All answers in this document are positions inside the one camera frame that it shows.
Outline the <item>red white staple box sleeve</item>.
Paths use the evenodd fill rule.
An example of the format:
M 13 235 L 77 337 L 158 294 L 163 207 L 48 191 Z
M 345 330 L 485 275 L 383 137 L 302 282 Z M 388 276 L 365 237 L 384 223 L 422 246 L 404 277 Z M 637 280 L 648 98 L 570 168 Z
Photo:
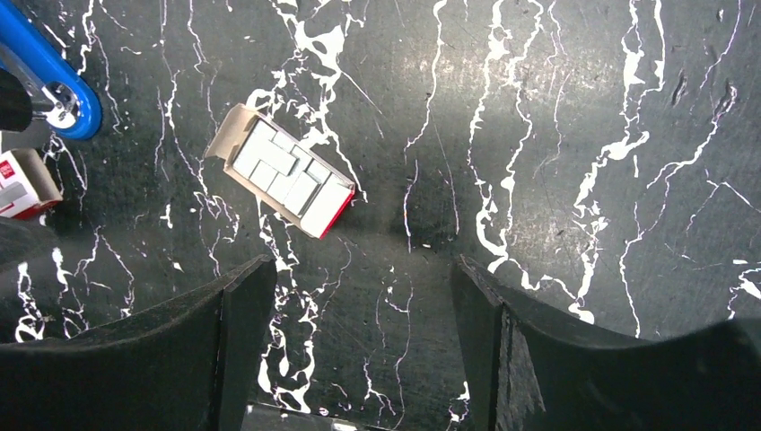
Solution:
M 35 149 L 1 154 L 1 217 L 29 219 L 62 201 L 57 184 Z

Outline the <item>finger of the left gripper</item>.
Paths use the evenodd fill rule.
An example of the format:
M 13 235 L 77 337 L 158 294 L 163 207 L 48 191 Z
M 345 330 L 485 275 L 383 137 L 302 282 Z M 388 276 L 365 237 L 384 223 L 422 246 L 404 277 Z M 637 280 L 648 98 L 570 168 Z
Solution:
M 1 268 L 35 259 L 58 244 L 57 235 L 46 226 L 1 218 Z
M 31 97 L 22 82 L 5 69 L 1 69 L 1 129 L 22 132 L 32 122 Z

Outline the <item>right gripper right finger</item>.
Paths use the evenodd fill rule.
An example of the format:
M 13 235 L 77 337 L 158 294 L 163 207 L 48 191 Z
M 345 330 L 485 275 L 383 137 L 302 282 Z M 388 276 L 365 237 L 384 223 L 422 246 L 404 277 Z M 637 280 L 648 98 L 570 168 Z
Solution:
M 478 430 L 757 430 L 760 322 L 648 341 L 578 320 L 465 256 L 450 289 Z

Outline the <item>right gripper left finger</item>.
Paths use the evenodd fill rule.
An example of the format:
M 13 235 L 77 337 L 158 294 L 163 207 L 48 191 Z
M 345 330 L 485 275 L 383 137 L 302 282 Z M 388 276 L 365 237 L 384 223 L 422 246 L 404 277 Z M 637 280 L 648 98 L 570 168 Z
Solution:
M 240 429 L 275 287 L 259 256 L 70 339 L 2 345 L 2 429 Z

